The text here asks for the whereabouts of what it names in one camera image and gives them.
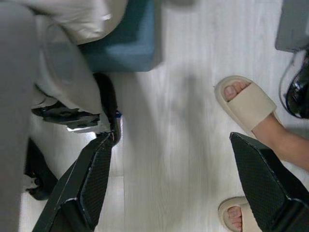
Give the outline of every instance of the blue cushion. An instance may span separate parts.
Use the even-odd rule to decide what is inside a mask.
[[[118,27],[105,38],[80,45],[93,72],[142,72],[152,68],[155,51],[154,0],[129,0]]]

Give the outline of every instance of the floor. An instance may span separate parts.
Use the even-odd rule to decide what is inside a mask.
[[[309,124],[280,104],[279,81],[292,54],[274,48],[281,0],[157,0],[157,66],[110,73],[123,113],[96,232],[224,232],[219,203],[243,195],[231,131],[213,86],[233,74],[253,79],[275,101],[282,123],[303,136]],[[59,178],[94,138],[32,117],[32,136]],[[309,175],[285,164],[309,189]],[[24,194],[20,232],[45,202]]]

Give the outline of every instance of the slipper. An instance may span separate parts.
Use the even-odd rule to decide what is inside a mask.
[[[235,98],[227,102],[225,100],[224,89],[231,86],[236,81],[247,81],[250,83]],[[220,81],[215,87],[216,99],[221,107],[238,125],[252,138],[256,138],[252,133],[261,121],[268,115],[274,113],[278,119],[275,110],[276,104],[269,96],[252,80],[242,76],[229,76]]]
[[[245,197],[233,197],[223,201],[218,208],[221,224],[230,232],[239,232],[229,220],[227,210],[231,207],[241,208],[242,232],[262,232],[258,227],[249,203]]]

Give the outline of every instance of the sandal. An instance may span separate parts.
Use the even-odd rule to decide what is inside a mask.
[[[227,210],[231,207],[241,208],[242,232],[262,232],[258,227],[249,203],[245,197],[233,197],[223,201],[218,208],[218,216],[221,224],[231,232],[239,232],[229,220]]]
[[[224,90],[235,81],[247,81],[250,83],[235,98],[227,102]],[[252,138],[255,138],[252,130],[268,115],[274,113],[276,104],[269,96],[252,80],[242,76],[229,76],[220,81],[215,87],[216,99],[228,115]]]

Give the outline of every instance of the foot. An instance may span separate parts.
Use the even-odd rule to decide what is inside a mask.
[[[225,100],[227,102],[231,101],[249,85],[249,82],[239,80],[227,86],[224,90]],[[258,141],[275,150],[276,146],[280,144],[282,135],[284,134],[284,128],[274,115],[270,114],[252,132]]]
[[[235,227],[235,229],[239,232],[242,232],[241,208],[238,206],[234,206],[229,208],[227,212],[228,212],[228,218]]]

